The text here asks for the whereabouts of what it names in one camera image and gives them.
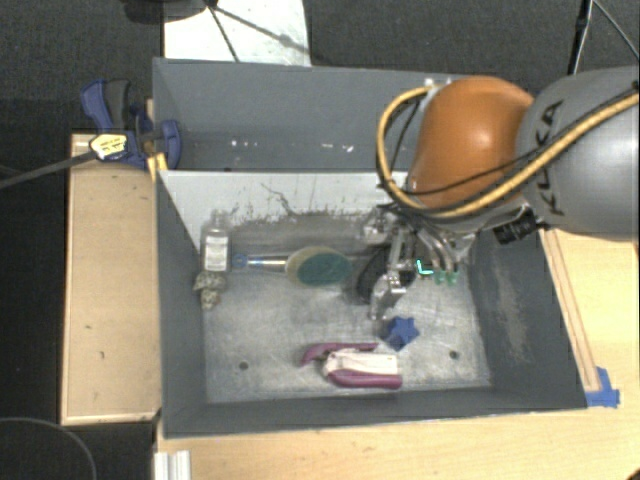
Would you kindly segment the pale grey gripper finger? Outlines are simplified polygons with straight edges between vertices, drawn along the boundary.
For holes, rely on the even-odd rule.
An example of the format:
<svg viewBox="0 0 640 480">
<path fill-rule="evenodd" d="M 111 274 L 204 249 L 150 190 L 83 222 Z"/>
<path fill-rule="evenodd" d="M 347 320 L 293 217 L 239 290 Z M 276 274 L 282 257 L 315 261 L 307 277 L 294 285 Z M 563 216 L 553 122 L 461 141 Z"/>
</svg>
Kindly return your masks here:
<svg viewBox="0 0 640 480">
<path fill-rule="evenodd" d="M 402 285 L 401 277 L 397 273 L 383 274 L 373 285 L 369 318 L 373 321 L 384 320 L 386 312 L 405 295 L 406 288 Z"/>
</svg>

